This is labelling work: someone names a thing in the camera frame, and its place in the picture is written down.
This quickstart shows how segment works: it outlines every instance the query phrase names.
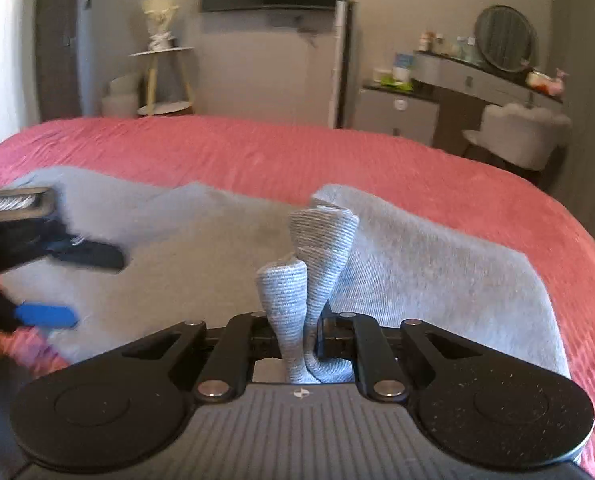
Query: doorway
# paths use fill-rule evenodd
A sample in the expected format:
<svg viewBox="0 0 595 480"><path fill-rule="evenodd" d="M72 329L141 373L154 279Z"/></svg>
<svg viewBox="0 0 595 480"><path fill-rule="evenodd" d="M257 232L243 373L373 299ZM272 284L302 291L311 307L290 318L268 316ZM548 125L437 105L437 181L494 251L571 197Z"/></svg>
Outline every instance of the doorway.
<svg viewBox="0 0 595 480"><path fill-rule="evenodd" d="M66 119L81 113L76 30L78 0L37 0L36 80L40 119Z"/></svg>

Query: grey towel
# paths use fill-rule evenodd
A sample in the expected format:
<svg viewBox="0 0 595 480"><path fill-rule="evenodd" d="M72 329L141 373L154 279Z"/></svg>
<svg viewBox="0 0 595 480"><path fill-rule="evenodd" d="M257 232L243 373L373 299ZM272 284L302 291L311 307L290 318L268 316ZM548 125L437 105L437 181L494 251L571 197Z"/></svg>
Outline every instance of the grey towel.
<svg viewBox="0 0 595 480"><path fill-rule="evenodd" d="M313 204L360 218L331 297L334 312L367 314L390 327L423 319L569 377L548 292L524 254L350 187L325 186Z"/></svg>
<svg viewBox="0 0 595 480"><path fill-rule="evenodd" d="M199 317L220 326L236 314L258 310L257 270L300 246L324 248L324 238L312 233L306 236L314 241L301 242L299 226L313 211L333 205L359 218L349 261L331 294L335 312L369 314L383 326L419 317L568 375L548 293L526 256L370 194L325 186L313 197L315 209L296 212L201 184L162 190L75 168L40 170L20 180L55 183L77 230L128 246L132 258L117 275L42 260L1 276L18 300L78 309L78 329L52 335L73 360L181 319ZM293 244L287 228L292 213ZM343 223L334 222L334 230L335 225ZM341 243L338 237L332 247Z"/></svg>
<svg viewBox="0 0 595 480"><path fill-rule="evenodd" d="M287 380L293 384L316 384L306 369L304 323L306 320L306 264L293 256L262 267L257 276L260 303L278 338Z"/></svg>
<svg viewBox="0 0 595 480"><path fill-rule="evenodd" d="M353 380L353 367L349 361L330 359L321 362L313 351L317 321L349 261L358 223L359 218L351 211L337 207L317 206L295 211L290 216L289 228L296 256L308 270L303 328L306 367L322 383Z"/></svg>

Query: white chair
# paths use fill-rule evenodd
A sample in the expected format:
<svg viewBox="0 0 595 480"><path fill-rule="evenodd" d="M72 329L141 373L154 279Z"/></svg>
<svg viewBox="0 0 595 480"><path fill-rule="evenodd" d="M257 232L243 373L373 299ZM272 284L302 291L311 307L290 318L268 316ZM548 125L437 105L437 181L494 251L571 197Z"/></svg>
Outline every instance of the white chair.
<svg viewBox="0 0 595 480"><path fill-rule="evenodd" d="M519 168L539 172L557 146L570 142L571 120L548 108L490 105L484 109L481 129L463 135L469 148L480 146Z"/></svg>

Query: white cabinet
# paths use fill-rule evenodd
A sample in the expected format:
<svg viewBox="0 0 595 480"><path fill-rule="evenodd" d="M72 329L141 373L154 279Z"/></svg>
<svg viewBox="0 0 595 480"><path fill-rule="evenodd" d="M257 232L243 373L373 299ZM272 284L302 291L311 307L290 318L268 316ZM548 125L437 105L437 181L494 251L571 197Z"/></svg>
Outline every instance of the white cabinet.
<svg viewBox="0 0 595 480"><path fill-rule="evenodd" d="M439 105L414 94L363 88L356 105L354 130L388 134L430 146Z"/></svg>

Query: pink cloth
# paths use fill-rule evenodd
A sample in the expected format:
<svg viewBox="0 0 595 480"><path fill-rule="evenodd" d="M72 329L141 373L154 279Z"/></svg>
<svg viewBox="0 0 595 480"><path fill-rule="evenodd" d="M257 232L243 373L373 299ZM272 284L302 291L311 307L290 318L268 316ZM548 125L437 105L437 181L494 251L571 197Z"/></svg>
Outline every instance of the pink cloth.
<svg viewBox="0 0 595 480"><path fill-rule="evenodd" d="M4 355L28 368L36 377L68 366L68 362L34 328L19 328L12 335L0 333L0 348Z"/></svg>
<svg viewBox="0 0 595 480"><path fill-rule="evenodd" d="M300 205L324 184L346 184L521 251L551 295L573 379L595 405L595 242L561 204L510 173L346 130L202 116L76 119L2 143L0 187L57 164L158 186L198 180ZM582 466L595 477L595 431Z"/></svg>

